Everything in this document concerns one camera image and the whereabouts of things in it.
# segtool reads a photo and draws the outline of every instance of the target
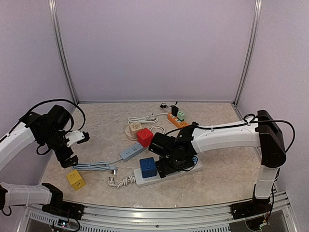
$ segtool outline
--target white power strip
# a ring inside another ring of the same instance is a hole
[[[189,171],[189,172],[184,172],[184,171],[180,171],[180,172],[174,172],[172,174],[167,175],[165,178],[161,178],[159,176],[159,173],[156,174],[156,176],[153,177],[148,177],[148,178],[143,178],[141,175],[141,170],[140,168],[134,169],[134,176],[136,179],[136,184],[138,187],[142,187],[142,186],[146,186],[146,185],[152,185],[158,182],[162,182],[165,180],[170,180],[170,179],[174,179],[177,178],[179,176],[183,176],[183,175],[188,175],[190,173],[195,173],[199,170],[201,170],[203,168],[203,164],[200,160],[197,161],[197,164],[195,165],[195,167]]]

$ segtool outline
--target beige cube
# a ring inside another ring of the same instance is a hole
[[[129,123],[129,129],[130,129],[130,134],[133,139],[137,138],[136,133],[141,131],[143,127],[141,126],[141,123],[139,122],[134,122],[134,123]]]

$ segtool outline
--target blue cube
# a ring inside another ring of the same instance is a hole
[[[156,166],[154,158],[140,159],[140,169],[143,178],[156,176]]]

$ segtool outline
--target metal corner post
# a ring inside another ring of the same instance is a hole
[[[51,20],[52,20],[52,24],[53,24],[53,28],[54,28],[54,33],[55,33],[55,39],[56,39],[56,44],[58,47],[58,52],[59,52],[59,57],[60,57],[60,61],[62,64],[62,68],[63,68],[63,72],[68,84],[68,88],[69,88],[69,92],[71,95],[71,98],[73,100],[73,102],[75,104],[78,104],[78,97],[76,94],[76,90],[74,88],[74,84],[71,78],[71,74],[69,71],[69,67],[68,67],[68,62],[67,62],[67,58],[64,52],[64,47],[63,47],[63,43],[62,43],[62,39],[61,39],[61,32],[60,32],[60,26],[59,26],[59,19],[58,19],[58,14],[57,14],[57,6],[56,6],[56,0],[48,0],[48,4],[49,4],[49,11],[50,11],[50,15],[51,15]]]
[[[238,85],[237,93],[234,99],[234,105],[237,107],[241,94],[243,92],[243,88],[245,86],[245,82],[248,76],[248,71],[250,67],[250,62],[252,59],[253,55],[253,50],[254,50],[254,44],[256,40],[256,35],[257,35],[257,29],[259,26],[259,21],[260,21],[260,14],[261,14],[261,7],[262,7],[262,0],[255,0],[255,9],[254,9],[254,14],[253,14],[253,21],[252,21],[252,27],[251,27],[251,33],[250,33],[250,40],[249,40],[249,46],[247,49],[247,54],[245,58],[245,63],[242,68],[241,72],[241,78],[240,82]]]

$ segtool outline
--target green cube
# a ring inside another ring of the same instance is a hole
[[[184,121],[184,112],[178,111],[177,118],[182,122]]]

